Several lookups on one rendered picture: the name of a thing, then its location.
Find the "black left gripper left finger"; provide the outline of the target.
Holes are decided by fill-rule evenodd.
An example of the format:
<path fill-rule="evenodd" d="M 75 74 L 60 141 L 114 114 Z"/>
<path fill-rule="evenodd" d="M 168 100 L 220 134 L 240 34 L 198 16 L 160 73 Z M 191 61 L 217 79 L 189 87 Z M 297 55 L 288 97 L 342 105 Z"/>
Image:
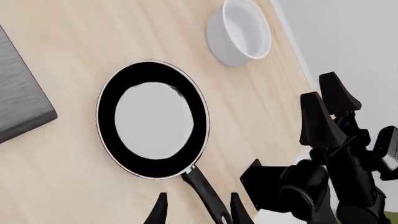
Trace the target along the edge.
<path fill-rule="evenodd" d="M 166 224 L 167 210 L 167 193 L 162 192 L 159 194 L 158 199 L 144 224 Z"/>

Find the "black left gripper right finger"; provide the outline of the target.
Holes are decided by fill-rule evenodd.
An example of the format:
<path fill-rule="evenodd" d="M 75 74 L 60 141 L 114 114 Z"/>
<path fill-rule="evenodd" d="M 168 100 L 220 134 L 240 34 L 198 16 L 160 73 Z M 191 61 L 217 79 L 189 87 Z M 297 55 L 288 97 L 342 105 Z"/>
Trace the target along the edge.
<path fill-rule="evenodd" d="M 230 209 L 233 224 L 254 224 L 237 192 L 231 193 Z"/>

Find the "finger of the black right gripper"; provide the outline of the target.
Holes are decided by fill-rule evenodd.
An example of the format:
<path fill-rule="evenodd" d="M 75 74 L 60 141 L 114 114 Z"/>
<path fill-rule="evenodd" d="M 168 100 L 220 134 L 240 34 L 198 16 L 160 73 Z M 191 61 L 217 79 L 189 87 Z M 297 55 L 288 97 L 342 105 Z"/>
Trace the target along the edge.
<path fill-rule="evenodd" d="M 362 108 L 361 102 L 351 95 L 335 72 L 321 74 L 319 84 L 323 102 L 330 115 L 344 115 Z"/>
<path fill-rule="evenodd" d="M 302 130 L 300 144 L 315 149 L 340 147 L 346 134 L 330 117 L 323 100 L 317 92 L 300 95 Z"/>

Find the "black frying pan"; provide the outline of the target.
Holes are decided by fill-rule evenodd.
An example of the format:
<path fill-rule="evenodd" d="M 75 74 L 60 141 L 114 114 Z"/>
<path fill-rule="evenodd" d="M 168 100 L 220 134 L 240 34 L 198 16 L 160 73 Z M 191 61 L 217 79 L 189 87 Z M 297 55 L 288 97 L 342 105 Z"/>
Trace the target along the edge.
<path fill-rule="evenodd" d="M 225 204 L 197 166 L 210 133 L 210 115 L 197 84 L 180 68 L 143 60 L 103 86 L 96 105 L 99 138 L 125 171 L 149 180 L 181 177 L 215 224 L 233 224 Z"/>

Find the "grey cabinet shelf board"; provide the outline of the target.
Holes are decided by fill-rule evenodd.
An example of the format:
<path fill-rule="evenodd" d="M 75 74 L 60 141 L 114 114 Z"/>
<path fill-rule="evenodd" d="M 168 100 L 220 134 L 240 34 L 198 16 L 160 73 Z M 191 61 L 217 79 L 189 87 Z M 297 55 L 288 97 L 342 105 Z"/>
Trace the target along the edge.
<path fill-rule="evenodd" d="M 0 144 L 57 118 L 55 108 L 0 26 Z"/>

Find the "flat plate on black stalk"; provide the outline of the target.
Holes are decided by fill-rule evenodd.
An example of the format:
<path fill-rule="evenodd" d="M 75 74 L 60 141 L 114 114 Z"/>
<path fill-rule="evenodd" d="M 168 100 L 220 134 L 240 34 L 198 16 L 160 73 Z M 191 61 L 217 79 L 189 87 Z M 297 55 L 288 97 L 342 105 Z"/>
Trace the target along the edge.
<path fill-rule="evenodd" d="M 244 171 L 240 181 L 256 210 L 286 213 L 289 209 L 280 197 L 283 166 L 263 166 L 255 159 Z"/>

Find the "white ceramic bowl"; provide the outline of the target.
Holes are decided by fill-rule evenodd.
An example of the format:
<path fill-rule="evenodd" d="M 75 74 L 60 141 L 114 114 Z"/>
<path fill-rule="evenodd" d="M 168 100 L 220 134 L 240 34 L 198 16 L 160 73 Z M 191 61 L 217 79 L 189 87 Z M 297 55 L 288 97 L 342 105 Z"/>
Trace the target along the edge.
<path fill-rule="evenodd" d="M 252 0 L 224 0 L 205 29 L 210 52 L 223 65 L 240 67 L 263 59 L 271 49 L 271 32 Z"/>

